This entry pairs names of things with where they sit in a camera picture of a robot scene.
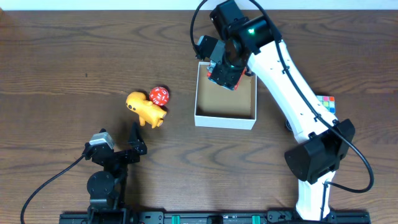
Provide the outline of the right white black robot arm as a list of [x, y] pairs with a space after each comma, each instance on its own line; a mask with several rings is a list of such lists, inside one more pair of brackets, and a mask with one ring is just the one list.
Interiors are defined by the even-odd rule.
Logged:
[[265, 84], [298, 143], [284, 154], [298, 178], [295, 210], [303, 220], [326, 220], [329, 187], [355, 134], [352, 122], [339, 121], [317, 98], [266, 12], [249, 19], [235, 1], [225, 1], [212, 10], [210, 19], [220, 38], [211, 47], [205, 47], [206, 37], [197, 45], [215, 65], [209, 79], [235, 90], [250, 71]]

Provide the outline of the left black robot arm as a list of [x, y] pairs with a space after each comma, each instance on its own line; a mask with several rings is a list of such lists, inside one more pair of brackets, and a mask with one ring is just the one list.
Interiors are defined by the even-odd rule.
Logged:
[[90, 207], [95, 210], [115, 210], [124, 200], [128, 165], [140, 161], [147, 154], [147, 146], [139, 132], [139, 125], [134, 122], [127, 142], [129, 149], [114, 150], [115, 141], [111, 135], [102, 129], [94, 134], [85, 144], [83, 157], [88, 161], [103, 167], [102, 171], [94, 173], [87, 183], [90, 194]]

